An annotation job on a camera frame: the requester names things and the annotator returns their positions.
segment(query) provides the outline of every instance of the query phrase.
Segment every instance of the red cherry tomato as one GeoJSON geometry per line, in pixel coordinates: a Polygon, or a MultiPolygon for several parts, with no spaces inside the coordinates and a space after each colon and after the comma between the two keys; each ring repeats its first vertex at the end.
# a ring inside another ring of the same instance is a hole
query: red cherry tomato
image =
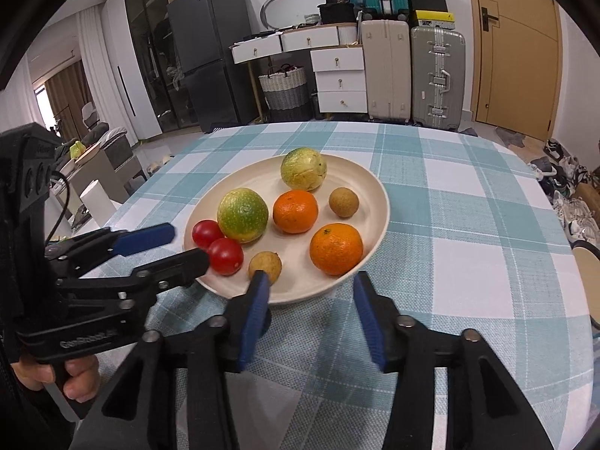
{"type": "Polygon", "coordinates": [[[238,272],[244,263],[244,251],[239,243],[231,238],[219,238],[208,248],[211,267],[222,276],[238,272]]]}
{"type": "Polygon", "coordinates": [[[212,242],[224,236],[219,224],[214,220],[199,221],[191,231],[194,243],[204,251],[208,250],[212,242]]]}

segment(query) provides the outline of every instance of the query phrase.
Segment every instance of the tablecloth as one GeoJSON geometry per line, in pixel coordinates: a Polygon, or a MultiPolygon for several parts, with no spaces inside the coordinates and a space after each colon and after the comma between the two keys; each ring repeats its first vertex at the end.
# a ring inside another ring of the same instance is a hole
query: tablecloth
{"type": "MultiPolygon", "coordinates": [[[[376,123],[219,130],[190,143],[109,222],[128,230],[171,222],[176,240],[114,258],[95,274],[126,275],[134,266],[181,251],[188,215],[212,185],[301,146],[353,160],[385,185],[391,221],[365,266],[377,291],[431,329],[479,330],[554,447],[572,448],[584,433],[593,379],[581,278],[531,170],[486,139],[376,123]]],[[[200,287],[175,288],[160,295],[148,327],[165,335],[191,330],[223,306],[200,287]]],[[[381,448],[395,375],[379,374],[370,360],[350,282],[325,296],[275,307],[272,315],[247,372],[228,377],[241,448],[381,448]]],[[[104,368],[119,362],[114,354],[101,359],[104,368]]],[[[436,372],[436,448],[445,439],[444,375],[436,372]]],[[[178,404],[184,384],[181,378],[178,404]]],[[[181,432],[179,441],[185,445],[181,432]]]]}

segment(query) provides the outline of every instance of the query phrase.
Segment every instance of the fruit bowl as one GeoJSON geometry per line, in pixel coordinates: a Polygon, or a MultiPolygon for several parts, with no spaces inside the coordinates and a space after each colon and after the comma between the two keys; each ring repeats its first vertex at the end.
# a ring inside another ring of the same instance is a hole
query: fruit bowl
{"type": "Polygon", "coordinates": [[[250,164],[229,174],[215,184],[200,199],[191,212],[185,227],[184,250],[196,248],[191,231],[204,219],[216,219],[221,199],[232,189],[250,188],[256,191],[269,208],[269,222],[265,234],[251,243],[242,245],[244,265],[232,276],[221,276],[209,269],[198,282],[219,296],[227,299],[245,293],[248,288],[248,264],[259,252],[276,252],[283,263],[280,278],[271,287],[269,304],[298,302],[326,293],[346,279],[352,278],[375,253],[381,244],[389,224],[389,198],[383,184],[363,166],[342,157],[323,154],[327,160],[327,178],[322,186],[312,191],[319,203],[319,217],[305,233],[287,234],[280,231],[272,220],[275,200],[289,187],[281,180],[280,167],[284,156],[270,157],[250,164]],[[331,192],[339,187],[353,190],[361,202],[358,211],[348,219],[340,219],[329,208],[331,192]],[[329,223],[348,223],[361,234],[364,244],[362,260],[350,272],[342,276],[330,276],[320,271],[309,256],[310,240],[314,233],[329,223]]]}

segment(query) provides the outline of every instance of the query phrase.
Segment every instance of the silver suitcase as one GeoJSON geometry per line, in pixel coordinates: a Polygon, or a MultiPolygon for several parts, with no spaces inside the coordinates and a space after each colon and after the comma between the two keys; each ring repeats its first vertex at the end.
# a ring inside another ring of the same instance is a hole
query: silver suitcase
{"type": "Polygon", "coordinates": [[[361,24],[368,112],[371,118],[410,118],[410,32],[406,22],[361,24]]]}
{"type": "Polygon", "coordinates": [[[464,37],[455,30],[415,27],[410,38],[414,122],[457,129],[463,114],[464,37]]]}

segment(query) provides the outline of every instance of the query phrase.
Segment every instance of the ceiling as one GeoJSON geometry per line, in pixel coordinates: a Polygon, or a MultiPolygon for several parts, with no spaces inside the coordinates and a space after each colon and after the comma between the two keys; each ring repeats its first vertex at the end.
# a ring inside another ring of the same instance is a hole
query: ceiling
{"type": "Polygon", "coordinates": [[[81,59],[75,14],[106,0],[67,0],[27,51],[34,87],[81,59]]]}

